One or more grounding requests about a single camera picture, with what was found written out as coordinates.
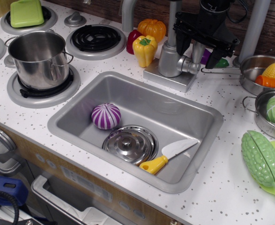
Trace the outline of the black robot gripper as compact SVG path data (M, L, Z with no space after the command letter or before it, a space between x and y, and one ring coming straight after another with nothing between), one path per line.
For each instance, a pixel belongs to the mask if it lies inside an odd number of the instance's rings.
M222 57L231 57L239 39L227 28L225 20L232 0L201 0L198 14L177 12L173 29L180 56L192 40L213 49L205 68L213 69Z

